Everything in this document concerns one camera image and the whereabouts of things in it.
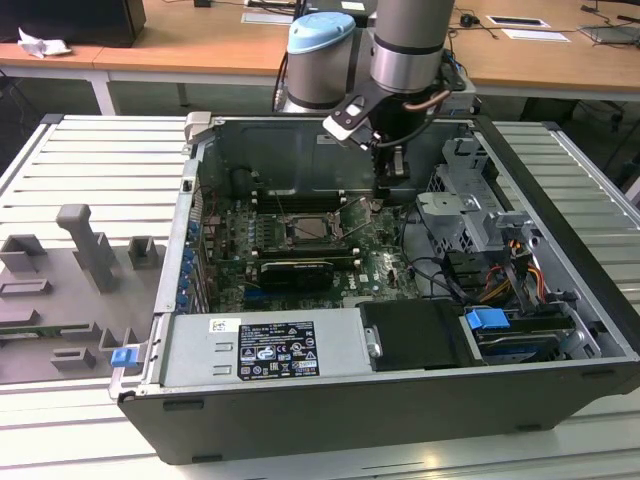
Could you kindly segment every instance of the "blue latch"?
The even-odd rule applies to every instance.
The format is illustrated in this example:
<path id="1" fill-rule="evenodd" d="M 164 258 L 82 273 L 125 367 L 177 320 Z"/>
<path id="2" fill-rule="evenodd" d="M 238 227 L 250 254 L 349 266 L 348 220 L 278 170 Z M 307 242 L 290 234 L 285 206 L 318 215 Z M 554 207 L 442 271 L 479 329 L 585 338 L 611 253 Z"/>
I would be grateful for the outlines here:
<path id="1" fill-rule="evenodd" d="M 465 315 L 471 330 L 478 328 L 509 328 L 511 324 L 500 308 L 476 308 Z"/>
<path id="2" fill-rule="evenodd" d="M 116 348 L 111 354 L 111 366 L 113 368 L 132 368 L 138 366 L 138 347 Z"/>

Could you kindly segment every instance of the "floor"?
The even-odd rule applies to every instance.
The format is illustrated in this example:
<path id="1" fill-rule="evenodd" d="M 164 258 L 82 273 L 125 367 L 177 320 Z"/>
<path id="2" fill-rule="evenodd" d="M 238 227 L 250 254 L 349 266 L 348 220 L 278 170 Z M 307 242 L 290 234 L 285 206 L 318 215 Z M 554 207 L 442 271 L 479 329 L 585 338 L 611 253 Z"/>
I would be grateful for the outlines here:
<path id="1" fill-rule="evenodd" d="M 267 113 L 271 88 L 188 85 L 191 105 L 178 104 L 177 88 L 173 84 L 142 84 L 118 82 L 113 84 L 115 97 L 125 115 L 185 115 L 194 110 L 210 110 L 220 114 Z M 99 114 L 89 83 L 75 80 L 22 79 L 16 89 L 8 86 L 0 97 L 0 169 L 10 163 L 44 113 Z M 516 97 L 483 97 L 482 112 L 494 120 L 518 120 L 526 99 Z M 542 118 L 555 116 L 554 105 L 547 105 Z M 602 167 L 616 145 L 640 118 L 640 104 L 623 106 L 624 120 L 618 131 L 612 131 L 610 117 L 614 110 L 600 102 L 581 102 L 573 119 L 562 125 L 563 130 L 598 166 Z M 632 135 L 619 152 L 607 174 L 615 176 L 621 165 L 640 151 L 640 129 Z"/>

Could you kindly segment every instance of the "black power cable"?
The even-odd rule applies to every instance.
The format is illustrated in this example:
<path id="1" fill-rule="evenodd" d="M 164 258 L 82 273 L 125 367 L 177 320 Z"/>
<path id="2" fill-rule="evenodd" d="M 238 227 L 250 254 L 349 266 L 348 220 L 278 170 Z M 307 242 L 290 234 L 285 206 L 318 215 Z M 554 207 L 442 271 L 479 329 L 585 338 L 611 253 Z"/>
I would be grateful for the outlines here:
<path id="1" fill-rule="evenodd" d="M 616 146 L 616 148 L 613 151 L 613 153 L 607 159 L 607 162 L 604 164 L 604 167 L 602 167 L 602 171 L 604 173 L 607 172 L 608 168 L 611 166 L 611 163 L 618 156 L 618 153 L 620 153 L 620 150 L 622 149 L 622 147 L 624 147 L 626 145 L 626 143 L 631 138 L 631 135 L 633 135 L 633 132 L 635 132 L 638 127 L 640 127 L 640 118 L 636 121 L 636 123 L 633 124 L 633 127 L 631 127 L 631 129 L 627 132 L 627 134 L 624 136 L 624 138 L 622 140 L 620 140 L 620 143 L 618 143 L 618 145 Z"/>

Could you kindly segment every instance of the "white paper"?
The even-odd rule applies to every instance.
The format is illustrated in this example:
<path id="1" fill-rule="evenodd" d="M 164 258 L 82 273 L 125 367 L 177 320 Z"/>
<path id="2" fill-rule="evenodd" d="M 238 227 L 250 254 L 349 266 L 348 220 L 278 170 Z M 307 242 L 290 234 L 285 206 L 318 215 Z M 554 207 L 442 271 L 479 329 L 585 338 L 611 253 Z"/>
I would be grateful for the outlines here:
<path id="1" fill-rule="evenodd" d="M 293 17 L 275 13 L 243 13 L 242 23 L 258 23 L 268 25 L 291 25 Z"/>
<path id="2" fill-rule="evenodd" d="M 44 58 L 46 55 L 64 55 L 65 53 L 71 53 L 71 49 L 67 47 L 67 44 L 62 40 L 42 40 L 41 38 L 32 37 L 18 29 L 20 33 L 20 40 L 18 45 L 34 57 Z"/>
<path id="3" fill-rule="evenodd" d="M 364 12 L 364 3 L 362 2 L 342 2 L 342 8 L 345 10 L 356 10 L 358 12 Z"/>
<path id="4" fill-rule="evenodd" d="M 209 333 L 238 333 L 241 318 L 212 318 L 209 321 Z"/>
<path id="5" fill-rule="evenodd" d="M 542 42 L 570 42 L 567 37 L 556 32 L 542 32 L 538 30 L 514 30 L 503 28 L 505 35 L 512 40 L 538 40 Z"/>

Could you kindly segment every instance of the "computer case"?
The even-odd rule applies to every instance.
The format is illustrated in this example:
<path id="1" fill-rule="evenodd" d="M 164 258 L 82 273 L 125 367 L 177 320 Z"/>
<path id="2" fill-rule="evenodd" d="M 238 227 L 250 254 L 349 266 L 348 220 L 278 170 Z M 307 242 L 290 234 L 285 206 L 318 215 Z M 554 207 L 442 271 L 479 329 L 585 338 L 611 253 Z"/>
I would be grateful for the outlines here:
<path id="1" fill-rule="evenodd" d="M 76 45 L 130 47 L 146 22 L 142 0 L 2 0 L 0 41 L 34 37 Z"/>

